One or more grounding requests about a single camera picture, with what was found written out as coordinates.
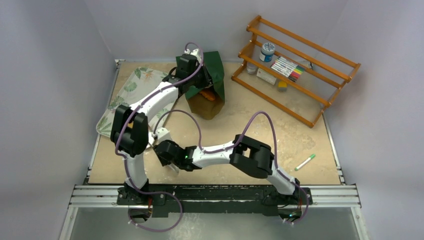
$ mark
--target marker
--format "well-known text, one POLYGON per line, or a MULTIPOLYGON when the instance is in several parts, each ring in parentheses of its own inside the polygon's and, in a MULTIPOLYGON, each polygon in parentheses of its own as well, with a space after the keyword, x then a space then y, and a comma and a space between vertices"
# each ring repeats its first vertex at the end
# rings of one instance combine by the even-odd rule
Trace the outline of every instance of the marker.
POLYGON ((276 62, 279 63, 279 64, 284 64, 284 65, 286 65, 288 67, 291 67, 291 68, 295 68, 296 67, 295 65, 292 65, 290 62, 285 61, 285 60, 277 59, 276 62))
POLYGON ((280 66, 274 64, 272 67, 272 69, 274 69, 275 71, 277 71, 279 74, 284 75, 285 77, 290 75, 290 72, 285 70, 284 68, 281 68, 280 66))
POLYGON ((276 64, 278 64, 279 66, 283 66, 284 68, 286 68, 286 69, 287 69, 287 70, 289 70, 290 72, 293 72, 293 69, 295 69, 294 67, 289 66, 289 65, 284 64, 284 63, 279 62, 279 61, 276 61, 276 64))
POLYGON ((291 73, 291 72, 293 72, 293 69, 291 69, 290 67, 287 67, 286 65, 284 65, 284 64, 281 64, 280 62, 274 62, 274 65, 276 65, 276 66, 278 66, 278 67, 280 67, 280 68, 282 68, 282 69, 286 69, 287 70, 287 72, 289 72, 289 73, 291 73))
POLYGON ((293 66, 293 68, 295 68, 295 67, 297 67, 298 65, 297 64, 294 64, 293 62, 291 62, 291 61, 289 61, 289 60, 287 60, 287 59, 285 59, 284 57, 280 57, 281 59, 277 59, 279 62, 283 62, 283 63, 285 63, 285 64, 287 64, 287 65, 291 65, 291 66, 293 66))
POLYGON ((289 72, 290 73, 290 70, 287 68, 287 67, 285 67, 285 66, 281 66, 279 63, 277 63, 277 62, 274 62, 273 64, 272 64, 272 67, 278 67, 278 68, 280 68, 280 69, 283 69, 283 70, 285 70, 285 71, 287 71, 287 72, 289 72))
POLYGON ((307 164, 309 161, 311 161, 313 158, 315 158, 315 154, 312 154, 310 157, 308 157, 304 162, 302 162, 299 166, 297 166, 294 170, 298 171, 301 169, 305 164, 307 164))

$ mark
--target white plastic part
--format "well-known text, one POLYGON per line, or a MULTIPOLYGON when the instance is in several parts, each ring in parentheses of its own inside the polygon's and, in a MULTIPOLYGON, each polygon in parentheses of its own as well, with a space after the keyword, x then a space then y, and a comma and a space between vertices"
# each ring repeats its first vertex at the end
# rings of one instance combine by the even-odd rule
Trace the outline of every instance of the white plastic part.
MULTIPOLYGON (((126 164, 128 166, 129 176, 131 177, 132 182, 138 189, 141 189, 147 182, 147 176, 145 171, 145 162, 143 159, 143 154, 136 155, 131 157, 128 153, 120 151, 121 154, 124 154, 127 158, 126 164)), ((126 184, 131 186, 131 183, 128 178, 125 179, 126 184)))
MULTIPOLYGON (((170 82, 161 82, 159 86, 156 87, 149 95, 161 90, 166 86, 172 85, 170 82)), ((136 109, 138 105, 144 101, 148 96, 143 97, 140 101, 131 104, 130 107, 132 110, 136 109)), ((147 101, 137 112, 144 113, 147 116, 147 119, 152 119, 160 110, 162 110, 166 105, 173 103, 178 98, 178 88, 172 86, 168 89, 165 89, 155 96, 153 96, 149 101, 147 101)))
POLYGON ((194 49, 193 51, 190 52, 190 55, 193 55, 197 58, 197 61, 200 63, 202 58, 200 56, 200 51, 198 48, 194 49))
POLYGON ((153 132, 148 131, 148 145, 146 149, 149 149, 151 146, 153 146, 154 142, 155 142, 155 138, 153 137, 153 132))
POLYGON ((157 136, 157 144, 160 144, 165 140, 172 141, 170 131, 164 127, 159 127, 158 129, 156 129, 155 134, 157 136))
POLYGON ((278 166, 278 170, 286 176, 290 181, 287 181, 284 177, 282 177, 276 170, 276 166, 274 165, 274 162, 272 163, 272 175, 269 175, 266 180, 270 182, 274 187, 277 189, 277 191, 280 194, 283 195, 292 195, 295 191, 295 186, 292 184, 295 182, 295 178, 293 176, 290 176, 287 174, 286 171, 284 171, 283 168, 278 166))
MULTIPOLYGON (((216 146, 207 146, 203 149, 206 151, 214 151, 214 150, 222 150, 223 148, 227 148, 233 145, 233 142, 230 141, 228 143, 216 146)), ((218 153, 204 153, 197 147, 193 152, 193 164, 200 167, 205 168, 210 165, 217 164, 229 164, 230 163, 230 154, 233 153, 233 149, 227 151, 220 151, 218 153)))
POLYGON ((171 163, 166 166, 176 172, 176 174, 180 174, 180 169, 175 164, 171 163))

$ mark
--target small container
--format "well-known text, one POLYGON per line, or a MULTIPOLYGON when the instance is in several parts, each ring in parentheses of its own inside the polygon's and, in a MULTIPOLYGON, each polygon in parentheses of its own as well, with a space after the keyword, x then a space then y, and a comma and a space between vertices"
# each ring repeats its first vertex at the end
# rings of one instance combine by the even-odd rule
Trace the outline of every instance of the small container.
POLYGON ((273 59, 275 51, 276 46, 271 42, 266 42, 262 45, 262 48, 260 49, 259 59, 262 62, 269 63, 273 59))
POLYGON ((258 76, 259 78, 265 80, 265 82, 268 82, 272 85, 276 84, 277 78, 269 73, 267 73, 266 71, 262 70, 261 68, 259 68, 259 70, 257 71, 256 76, 258 76))
POLYGON ((248 74, 253 75, 256 73, 256 70, 258 70, 258 67, 254 65, 253 63, 248 62, 246 66, 246 70, 248 74))

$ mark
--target orange object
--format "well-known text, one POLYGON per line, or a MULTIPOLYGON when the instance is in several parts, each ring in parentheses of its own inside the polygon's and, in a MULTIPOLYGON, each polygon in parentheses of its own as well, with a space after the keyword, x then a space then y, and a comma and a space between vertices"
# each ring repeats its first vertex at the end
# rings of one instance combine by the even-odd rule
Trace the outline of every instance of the orange object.
POLYGON ((203 89, 199 92, 203 97, 209 101, 215 101, 215 93, 208 88, 203 89))

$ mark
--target jar lid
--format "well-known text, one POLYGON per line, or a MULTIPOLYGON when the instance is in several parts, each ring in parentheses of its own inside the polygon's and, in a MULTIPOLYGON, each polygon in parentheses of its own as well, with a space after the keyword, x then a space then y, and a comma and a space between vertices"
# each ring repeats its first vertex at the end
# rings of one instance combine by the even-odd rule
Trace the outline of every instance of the jar lid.
POLYGON ((275 51, 276 51, 276 46, 271 42, 265 42, 262 45, 262 52, 264 54, 267 54, 267 55, 268 54, 274 54, 275 51))

